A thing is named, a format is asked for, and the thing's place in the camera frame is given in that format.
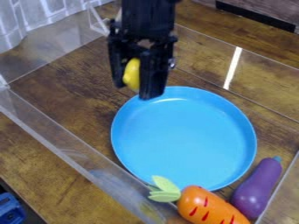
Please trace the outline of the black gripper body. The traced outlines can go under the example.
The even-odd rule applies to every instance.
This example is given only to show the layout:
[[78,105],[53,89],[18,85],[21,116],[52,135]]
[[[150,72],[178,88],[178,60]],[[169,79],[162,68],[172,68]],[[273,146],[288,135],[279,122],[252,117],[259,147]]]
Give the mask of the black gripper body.
[[137,43],[148,40],[149,52],[172,56],[174,6],[178,0],[121,0],[120,19],[109,22],[108,54],[138,55],[145,50]]

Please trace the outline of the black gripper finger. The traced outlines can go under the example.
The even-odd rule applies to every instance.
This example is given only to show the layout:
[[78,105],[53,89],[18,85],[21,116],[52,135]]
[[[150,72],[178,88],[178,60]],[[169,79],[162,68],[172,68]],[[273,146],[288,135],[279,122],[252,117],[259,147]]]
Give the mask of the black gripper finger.
[[121,88],[126,85],[122,82],[122,76],[126,63],[132,59],[132,54],[122,43],[117,41],[108,42],[108,59],[113,84],[117,88]]
[[173,48],[154,47],[140,53],[138,98],[144,101],[164,93],[168,72],[173,63]]

